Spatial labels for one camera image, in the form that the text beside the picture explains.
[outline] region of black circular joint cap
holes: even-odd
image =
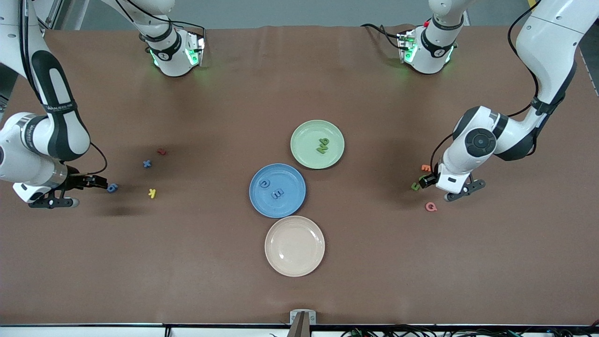
[[[466,150],[473,157],[484,157],[493,153],[497,141],[495,136],[486,129],[471,130],[466,135]]]

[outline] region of plate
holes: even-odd
[[[303,166],[325,169],[333,166],[345,150],[345,139],[332,123],[315,119],[298,126],[291,135],[291,153]]]
[[[292,215],[304,203],[305,181],[298,170],[287,164],[261,168],[250,183],[250,201],[269,218]]]
[[[264,253],[278,273],[290,277],[308,275],[325,255],[325,237],[314,221],[288,216],[268,231]]]

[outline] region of brown table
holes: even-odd
[[[454,203],[410,189],[467,109],[508,114],[531,99],[506,30],[464,28],[431,76],[365,28],[209,31],[205,67],[181,78],[152,66],[136,32],[48,31],[120,189],[32,210],[0,184],[0,321],[276,323],[312,308],[320,323],[589,324],[599,104],[578,53],[533,157],[491,158],[474,172],[488,186]],[[22,79],[8,114],[19,111],[42,113]],[[344,157],[328,170],[300,167],[289,150],[310,119],[344,132]],[[247,196],[271,163],[299,168],[308,194],[297,214],[325,235],[322,264],[302,278],[270,267],[274,220]],[[102,161],[91,150],[72,164]]]

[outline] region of green plate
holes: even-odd
[[[332,123],[315,119],[298,126],[291,135],[291,153],[310,169],[334,165],[343,154],[345,139]]]

